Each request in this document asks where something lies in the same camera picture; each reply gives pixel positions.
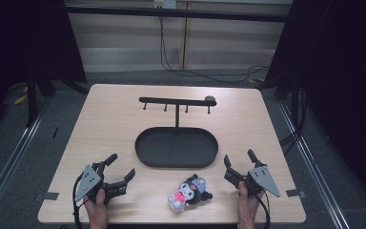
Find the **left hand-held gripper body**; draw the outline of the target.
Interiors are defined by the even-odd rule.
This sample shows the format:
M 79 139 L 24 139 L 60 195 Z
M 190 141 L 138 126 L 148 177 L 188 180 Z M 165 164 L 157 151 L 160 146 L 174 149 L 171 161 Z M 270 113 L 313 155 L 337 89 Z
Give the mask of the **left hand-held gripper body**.
M 104 169 L 109 165 L 109 162 L 102 161 L 85 167 L 74 185 L 74 202 L 78 202 L 83 197 L 95 201 L 97 192 L 101 189 L 105 191 L 105 204 L 108 204 L 112 198 L 126 194 L 128 185 L 127 176 L 124 176 L 121 181 L 115 183 L 107 183 L 104 181 Z

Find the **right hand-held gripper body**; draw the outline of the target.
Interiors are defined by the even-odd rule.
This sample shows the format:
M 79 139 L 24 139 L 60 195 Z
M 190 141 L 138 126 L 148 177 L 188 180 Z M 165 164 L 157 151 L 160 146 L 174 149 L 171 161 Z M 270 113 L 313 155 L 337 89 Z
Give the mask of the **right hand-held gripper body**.
M 240 181 L 244 182 L 250 196 L 259 194 L 262 191 L 268 191 L 278 198 L 281 196 L 267 166 L 253 168 L 246 175 L 241 175 L 232 167 L 228 167 L 224 178 L 236 189 L 239 188 Z

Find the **black and pink plush toy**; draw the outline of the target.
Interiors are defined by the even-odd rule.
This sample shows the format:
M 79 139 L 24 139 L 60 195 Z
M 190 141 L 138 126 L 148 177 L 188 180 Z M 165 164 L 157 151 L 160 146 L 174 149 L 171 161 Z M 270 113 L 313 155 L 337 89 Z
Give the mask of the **black and pink plush toy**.
M 207 181 L 197 174 L 183 181 L 176 192 L 168 196 L 168 204 L 175 212 L 183 212 L 189 205 L 196 205 L 214 196 L 207 191 Z

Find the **black hook rack with tray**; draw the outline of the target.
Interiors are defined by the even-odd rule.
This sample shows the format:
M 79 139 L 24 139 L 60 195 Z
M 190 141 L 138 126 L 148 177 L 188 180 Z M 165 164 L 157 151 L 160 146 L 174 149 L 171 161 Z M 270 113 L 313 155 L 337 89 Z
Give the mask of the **black hook rack with tray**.
M 215 136 L 202 128 L 181 127 L 179 116 L 181 106 L 185 112 L 195 106 L 206 107 L 210 113 L 216 101 L 145 96 L 138 100 L 144 104 L 144 110 L 148 104 L 163 104 L 164 111 L 169 105 L 175 106 L 173 127 L 151 127 L 136 138 L 135 152 L 143 164 L 155 168 L 204 168 L 214 162 L 218 153 Z

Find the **person's left hand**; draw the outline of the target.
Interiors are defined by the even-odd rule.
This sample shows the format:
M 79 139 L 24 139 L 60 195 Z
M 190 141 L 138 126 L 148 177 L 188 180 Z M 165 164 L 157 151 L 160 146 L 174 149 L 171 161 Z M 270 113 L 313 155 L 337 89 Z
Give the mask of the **person's left hand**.
M 109 225 L 109 216 L 107 206 L 104 204 L 105 191 L 100 189 L 92 201 L 84 197 L 84 206 L 88 213 L 91 229 L 107 229 Z

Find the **person's right hand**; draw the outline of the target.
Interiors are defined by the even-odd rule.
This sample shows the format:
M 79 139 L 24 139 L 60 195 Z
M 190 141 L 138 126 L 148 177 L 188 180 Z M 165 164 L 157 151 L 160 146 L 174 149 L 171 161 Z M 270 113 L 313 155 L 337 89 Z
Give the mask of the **person's right hand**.
M 240 181 L 238 184 L 239 200 L 237 205 L 238 228 L 255 229 L 255 217 L 262 193 L 257 196 L 249 196 L 246 184 Z

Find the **black metal stand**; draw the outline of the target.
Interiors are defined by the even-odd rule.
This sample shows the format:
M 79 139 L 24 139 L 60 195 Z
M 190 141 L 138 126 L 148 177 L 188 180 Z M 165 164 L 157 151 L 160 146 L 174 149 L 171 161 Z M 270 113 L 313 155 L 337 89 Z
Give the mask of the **black metal stand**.
M 27 76 L 29 118 L 27 126 L 30 127 L 37 118 L 36 84 L 33 66 L 30 66 Z

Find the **yellow tape piece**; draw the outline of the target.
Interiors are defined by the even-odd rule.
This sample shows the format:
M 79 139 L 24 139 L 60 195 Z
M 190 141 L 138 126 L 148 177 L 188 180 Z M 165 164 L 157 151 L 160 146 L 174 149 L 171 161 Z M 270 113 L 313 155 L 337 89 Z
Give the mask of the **yellow tape piece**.
M 14 105 L 21 104 L 28 96 L 28 87 L 22 91 L 22 93 L 18 96 L 18 98 L 13 102 Z

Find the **black curtain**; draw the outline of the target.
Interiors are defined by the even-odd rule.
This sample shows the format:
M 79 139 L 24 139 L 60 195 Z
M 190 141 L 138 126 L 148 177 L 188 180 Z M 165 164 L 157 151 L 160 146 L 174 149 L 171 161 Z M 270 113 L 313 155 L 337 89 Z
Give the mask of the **black curtain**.
M 87 82 L 65 0 L 0 0 L 0 117 L 16 83 L 27 85 L 33 66 L 36 91 L 55 94 L 59 80 L 85 94 Z
M 366 186 L 366 0 L 293 0 L 265 85 L 303 89 Z

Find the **black horizontal bar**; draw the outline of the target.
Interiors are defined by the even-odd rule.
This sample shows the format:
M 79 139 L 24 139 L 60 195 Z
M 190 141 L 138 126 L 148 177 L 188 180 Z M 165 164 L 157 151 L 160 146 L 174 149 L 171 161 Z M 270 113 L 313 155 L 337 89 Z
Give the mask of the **black horizontal bar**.
M 196 19 L 220 19 L 238 21 L 258 21 L 284 23 L 289 17 L 278 14 L 241 13 L 241 12 L 220 12 L 205 10 L 170 10 L 170 9 L 149 9 L 149 8 L 119 8 L 95 5 L 66 4 L 67 12 L 111 14 L 111 15 L 133 15 L 133 16 L 162 16 L 181 17 Z

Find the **metal floor rail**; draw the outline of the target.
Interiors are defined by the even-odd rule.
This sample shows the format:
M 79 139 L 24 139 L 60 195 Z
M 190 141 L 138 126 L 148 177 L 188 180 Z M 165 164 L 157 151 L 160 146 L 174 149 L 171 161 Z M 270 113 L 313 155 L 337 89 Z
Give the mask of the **metal floor rail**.
M 29 107 L 10 105 L 0 119 L 0 200 L 10 185 L 22 158 L 51 104 L 50 97 L 37 103 L 37 115 L 29 122 Z
M 295 135 L 295 144 L 302 155 L 304 162 L 306 164 L 306 167 L 308 168 L 308 171 L 315 183 L 315 187 L 317 191 L 319 192 L 319 195 L 335 225 L 336 229 L 351 229 L 350 224 L 348 223 L 343 210 L 340 208 L 335 195 L 329 188 L 326 179 L 322 175 L 315 158 L 312 154 L 312 151 L 310 150 L 310 147 L 308 146 L 306 140 L 301 134 L 298 134 L 295 131 L 295 125 L 293 121 L 291 120 L 291 112 L 290 108 L 283 102 L 279 103 L 280 111 L 283 114 L 283 117 L 286 121 L 286 124 L 289 128 L 289 130 Z

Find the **white wall socket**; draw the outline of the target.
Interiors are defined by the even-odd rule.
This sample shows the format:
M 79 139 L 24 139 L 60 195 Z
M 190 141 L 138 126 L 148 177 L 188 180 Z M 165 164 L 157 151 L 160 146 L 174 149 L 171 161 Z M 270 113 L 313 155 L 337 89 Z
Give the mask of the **white wall socket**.
M 156 9 L 176 9 L 176 0 L 153 0 Z

